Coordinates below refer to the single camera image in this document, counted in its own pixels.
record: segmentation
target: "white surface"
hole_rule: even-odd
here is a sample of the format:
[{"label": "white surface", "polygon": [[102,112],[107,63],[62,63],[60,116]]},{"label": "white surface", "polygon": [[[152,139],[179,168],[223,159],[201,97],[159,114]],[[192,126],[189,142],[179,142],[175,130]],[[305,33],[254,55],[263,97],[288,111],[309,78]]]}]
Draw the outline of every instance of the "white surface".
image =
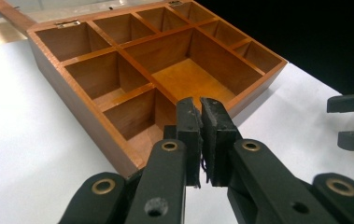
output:
[{"label": "white surface", "polygon": [[[264,142],[299,178],[354,179],[354,152],[336,145],[354,113],[327,114],[338,93],[288,64],[234,123]],[[35,65],[27,41],[0,46],[0,223],[57,223],[90,176],[114,172]],[[187,188],[185,222],[235,223],[227,189]]]}]

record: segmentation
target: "wooden compartment box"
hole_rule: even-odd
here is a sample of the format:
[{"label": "wooden compartment box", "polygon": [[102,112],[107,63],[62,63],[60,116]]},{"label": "wooden compartment box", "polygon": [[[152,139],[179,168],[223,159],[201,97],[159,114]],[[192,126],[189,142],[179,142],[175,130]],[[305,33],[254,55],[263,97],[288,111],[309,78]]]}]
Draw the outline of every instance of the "wooden compartment box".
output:
[{"label": "wooden compartment box", "polygon": [[[29,36],[36,63],[124,176],[146,165],[177,101],[222,101],[233,117],[286,61],[192,0],[37,23],[0,12]],[[69,23],[57,23],[73,20]]]}]

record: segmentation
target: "compartment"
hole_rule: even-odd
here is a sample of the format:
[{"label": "compartment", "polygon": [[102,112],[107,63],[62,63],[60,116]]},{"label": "compartment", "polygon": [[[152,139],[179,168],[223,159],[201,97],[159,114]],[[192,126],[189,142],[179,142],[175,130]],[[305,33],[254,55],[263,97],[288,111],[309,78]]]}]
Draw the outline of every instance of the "compartment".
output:
[{"label": "compartment", "polygon": [[128,144],[145,160],[163,139],[164,125],[176,124],[176,106],[152,89],[104,112]]},{"label": "compartment", "polygon": [[276,55],[269,52],[269,50],[264,49],[255,42],[249,42],[243,45],[235,51],[240,54],[243,58],[254,63],[263,72],[267,73],[276,67],[282,60]]},{"label": "compartment", "polygon": [[118,44],[148,35],[154,35],[153,31],[131,14],[101,19],[94,22]]},{"label": "compartment", "polygon": [[214,18],[211,13],[193,2],[187,2],[179,6],[173,6],[172,8],[192,22],[205,21]]},{"label": "compartment", "polygon": [[117,51],[65,68],[103,110],[126,92],[149,83]]},{"label": "compartment", "polygon": [[227,46],[231,46],[247,38],[223,21],[210,22],[200,27]]},{"label": "compartment", "polygon": [[86,22],[63,29],[38,31],[36,34],[59,61],[110,47]]},{"label": "compartment", "polygon": [[125,49],[177,100],[212,97],[227,103],[262,75],[196,29]]},{"label": "compartment", "polygon": [[137,14],[159,31],[172,30],[187,24],[184,20],[165,7],[140,11],[137,12]]}]

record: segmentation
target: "wooden lid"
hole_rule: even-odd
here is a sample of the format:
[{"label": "wooden lid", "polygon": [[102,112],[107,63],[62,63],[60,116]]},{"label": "wooden lid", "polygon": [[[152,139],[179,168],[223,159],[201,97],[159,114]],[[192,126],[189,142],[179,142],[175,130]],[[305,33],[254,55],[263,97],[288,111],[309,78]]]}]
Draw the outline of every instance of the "wooden lid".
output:
[{"label": "wooden lid", "polygon": [[133,7],[163,0],[80,0],[57,1],[39,0],[0,0],[0,14],[10,21],[24,35],[34,24],[44,21],[59,21],[82,15],[109,11],[118,8]]}]

